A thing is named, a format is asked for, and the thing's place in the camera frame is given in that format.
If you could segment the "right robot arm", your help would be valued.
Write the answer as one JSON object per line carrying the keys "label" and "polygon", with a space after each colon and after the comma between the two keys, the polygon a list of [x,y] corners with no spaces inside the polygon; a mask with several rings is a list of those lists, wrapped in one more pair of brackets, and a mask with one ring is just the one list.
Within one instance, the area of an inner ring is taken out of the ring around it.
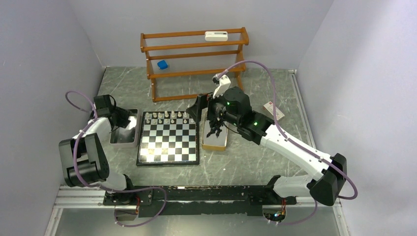
{"label": "right robot arm", "polygon": [[276,177],[265,191],[266,199],[276,204],[285,197],[311,196],[319,203],[332,206],[347,180],[347,159],[337,153],[321,152],[295,138],[262,113],[252,109],[249,96],[233,87],[221,96],[214,93],[199,94],[186,113],[199,123],[202,110],[207,109],[210,127],[217,131],[228,122],[244,139],[264,146],[297,164],[306,175]]}

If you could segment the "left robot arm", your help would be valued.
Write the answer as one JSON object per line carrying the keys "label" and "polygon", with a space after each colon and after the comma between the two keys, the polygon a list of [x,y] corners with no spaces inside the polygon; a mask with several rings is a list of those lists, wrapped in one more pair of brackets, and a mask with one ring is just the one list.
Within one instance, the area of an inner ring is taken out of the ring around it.
{"label": "left robot arm", "polygon": [[123,204],[134,202],[136,190],[127,175],[111,170],[102,143],[132,132],[137,141],[138,110],[117,106],[109,94],[87,100],[90,119],[77,135],[59,142],[63,177],[69,187],[99,187]]}

